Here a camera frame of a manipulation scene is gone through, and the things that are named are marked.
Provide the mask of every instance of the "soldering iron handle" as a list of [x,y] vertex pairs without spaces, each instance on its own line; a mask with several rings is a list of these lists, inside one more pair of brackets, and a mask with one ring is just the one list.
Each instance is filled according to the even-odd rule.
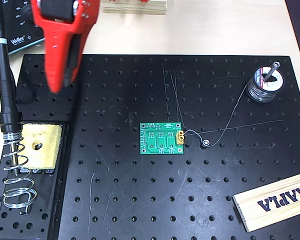
[[15,83],[11,78],[2,0],[0,0],[0,127],[3,133],[22,130],[22,114],[16,105]]

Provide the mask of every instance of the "green circuit board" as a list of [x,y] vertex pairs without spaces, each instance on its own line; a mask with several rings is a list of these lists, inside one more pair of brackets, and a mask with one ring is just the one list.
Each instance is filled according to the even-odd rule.
[[141,122],[140,154],[183,154],[183,144],[177,143],[180,122]]

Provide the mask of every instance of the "black pegboard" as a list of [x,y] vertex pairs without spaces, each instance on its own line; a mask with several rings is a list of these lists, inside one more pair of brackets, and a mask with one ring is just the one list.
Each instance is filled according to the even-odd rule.
[[[188,136],[183,155],[140,155],[140,122],[182,116],[186,129],[220,130],[254,71],[273,61],[284,88],[267,104],[244,93],[218,145],[202,149]],[[231,199],[300,174],[289,57],[85,55],[76,82],[56,95],[43,66],[43,55],[24,57],[17,98],[24,119],[70,122],[73,131],[60,240],[300,240],[300,215],[247,233]],[[220,134],[203,136],[213,144]]]

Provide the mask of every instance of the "red pliers handle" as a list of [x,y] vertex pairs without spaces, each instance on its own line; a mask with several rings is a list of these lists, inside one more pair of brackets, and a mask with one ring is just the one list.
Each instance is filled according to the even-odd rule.
[[39,3],[43,1],[31,0],[33,18],[44,32],[46,80],[51,92],[58,93],[77,76],[87,37],[97,22],[100,0],[76,1],[76,15],[71,23],[42,16]]

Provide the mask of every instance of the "white table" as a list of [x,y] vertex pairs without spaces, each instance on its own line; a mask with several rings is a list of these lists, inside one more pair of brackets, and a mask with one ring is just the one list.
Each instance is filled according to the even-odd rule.
[[[285,55],[300,89],[300,51],[285,0],[168,0],[165,16],[100,12],[84,52]],[[44,53],[44,45],[10,57],[16,79],[26,53]],[[0,156],[2,144],[0,132]]]

